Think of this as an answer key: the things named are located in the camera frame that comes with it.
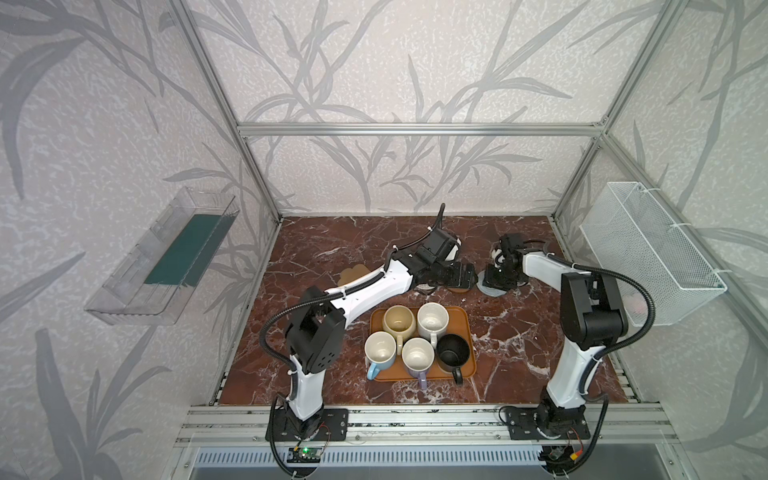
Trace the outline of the grey round felt coaster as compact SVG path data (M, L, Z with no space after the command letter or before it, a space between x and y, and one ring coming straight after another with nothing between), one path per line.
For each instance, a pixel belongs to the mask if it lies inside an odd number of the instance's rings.
M506 290L500 290L492 287L485 286L482 282L477 284L478 290L486 296L498 298L507 294Z

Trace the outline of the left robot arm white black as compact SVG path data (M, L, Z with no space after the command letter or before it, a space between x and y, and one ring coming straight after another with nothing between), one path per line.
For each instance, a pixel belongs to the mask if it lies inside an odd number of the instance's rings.
M461 241L432 226L421 238L393 246L379 268L361 278L321 290L312 286L300 301L265 322L259 345L288 367L287 416L297 425L320 421L325 371L339 358L347 328L379 304L419 286L470 289L473 264L458 258Z

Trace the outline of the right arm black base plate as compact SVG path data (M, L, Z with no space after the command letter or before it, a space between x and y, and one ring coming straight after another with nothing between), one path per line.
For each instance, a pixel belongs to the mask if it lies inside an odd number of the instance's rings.
M537 407L503 406L499 418L511 440L567 440L591 438L585 408L563 409L540 404Z

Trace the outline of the orange rectangular tray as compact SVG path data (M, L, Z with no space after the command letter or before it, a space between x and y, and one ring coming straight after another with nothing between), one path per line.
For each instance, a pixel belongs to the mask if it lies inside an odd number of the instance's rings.
M412 334L387 327L385 317L392 309L377 309L371 317L371 332L365 344L367 378L378 382L415 380L425 389L431 380L452 380L461 385L476 371L476 358L472 344L467 312L456 306L445 309L446 328L443 332L419 332L419 310L413 308L410 329ZM454 349L445 342L455 337L465 344L465 355L458 359L459 366L441 369L440 355L451 354Z

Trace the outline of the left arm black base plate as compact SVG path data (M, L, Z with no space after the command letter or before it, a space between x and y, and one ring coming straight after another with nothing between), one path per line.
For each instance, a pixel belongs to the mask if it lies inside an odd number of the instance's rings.
M278 407L270 413L265 438L275 442L344 441L348 426L348 409L322 408L309 419L300 420L289 407Z

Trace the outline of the light blue mug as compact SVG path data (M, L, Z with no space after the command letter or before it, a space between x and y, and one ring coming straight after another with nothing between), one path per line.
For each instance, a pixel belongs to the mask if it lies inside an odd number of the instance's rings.
M391 368L396 360L397 343L386 331L372 333L365 342L364 352L368 365L366 377L374 380L382 371Z

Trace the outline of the flower-shaped cork coaster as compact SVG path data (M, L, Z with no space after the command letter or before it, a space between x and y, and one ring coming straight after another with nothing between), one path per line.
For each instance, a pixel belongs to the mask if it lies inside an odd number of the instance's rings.
M363 264L356 264L353 267L345 268L340 273L337 285L343 286L349 284L355 280L360 279L361 277L364 277L365 275L368 275L369 273L370 270Z

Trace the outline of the white speckled mug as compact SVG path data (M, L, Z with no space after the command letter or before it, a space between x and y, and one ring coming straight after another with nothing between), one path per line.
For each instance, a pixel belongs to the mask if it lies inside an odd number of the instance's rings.
M447 309L439 303L429 302L417 312L417 330L420 337L436 349L438 341L446 333L450 321Z

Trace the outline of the black mug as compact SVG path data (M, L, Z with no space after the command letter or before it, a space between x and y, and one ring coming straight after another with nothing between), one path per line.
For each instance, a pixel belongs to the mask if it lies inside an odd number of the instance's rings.
M464 383L462 367L470 360L470 355L469 343L459 335L445 334L437 342L438 366L452 376L456 385Z

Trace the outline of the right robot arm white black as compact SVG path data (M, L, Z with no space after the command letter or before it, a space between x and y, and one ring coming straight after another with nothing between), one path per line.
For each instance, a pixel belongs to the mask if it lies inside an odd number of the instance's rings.
M612 270L571 263L549 252L546 242L540 249L534 249L534 243L519 233L501 236L478 286L508 292L536 279L560 292L563 349L540 403L500 409L512 438L557 439L586 424L585 406L593 401L589 385L599 363L647 334L655 322L656 304L638 281ZM646 315L640 330L631 336L620 283L639 293Z

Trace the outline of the aluminium front rail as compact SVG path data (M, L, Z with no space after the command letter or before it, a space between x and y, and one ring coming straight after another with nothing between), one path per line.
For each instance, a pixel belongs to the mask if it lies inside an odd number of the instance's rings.
M497 405L350 406L342 446L512 444ZM177 434L176 447L265 446L267 406L193 407ZM680 442L658 403L613 404L599 443L677 444Z

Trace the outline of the beige glazed mug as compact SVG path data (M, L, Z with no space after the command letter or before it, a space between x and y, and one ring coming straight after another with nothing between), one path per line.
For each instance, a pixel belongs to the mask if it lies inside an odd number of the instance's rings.
M402 354L404 344L416 331L416 325L412 310L406 306L394 305L385 311L382 329L395 339L397 355Z

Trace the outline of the pink object in basket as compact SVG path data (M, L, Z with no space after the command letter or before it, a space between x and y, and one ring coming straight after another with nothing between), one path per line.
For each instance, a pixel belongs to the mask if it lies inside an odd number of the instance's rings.
M632 294L623 295L622 302L628 315L642 318L647 317L648 304L645 297L641 293L635 292Z

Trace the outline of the green circuit board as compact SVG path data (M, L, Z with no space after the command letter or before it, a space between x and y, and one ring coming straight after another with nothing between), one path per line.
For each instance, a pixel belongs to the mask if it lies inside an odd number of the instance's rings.
M287 464L316 464L320 463L324 449L322 447L293 447L286 454Z

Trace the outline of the clear plastic wall bin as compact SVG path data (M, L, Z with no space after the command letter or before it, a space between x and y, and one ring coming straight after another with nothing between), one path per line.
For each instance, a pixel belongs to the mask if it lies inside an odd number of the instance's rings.
M85 311L112 326L175 324L239 213L231 193L181 188Z

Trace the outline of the purple mug white inside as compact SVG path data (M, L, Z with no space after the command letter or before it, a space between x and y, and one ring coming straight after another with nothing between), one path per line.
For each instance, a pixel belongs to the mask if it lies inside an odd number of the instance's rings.
M411 338L402 349L401 359L404 366L408 374L418 381L422 390L427 389L427 375L434 358L434 348L424 338Z

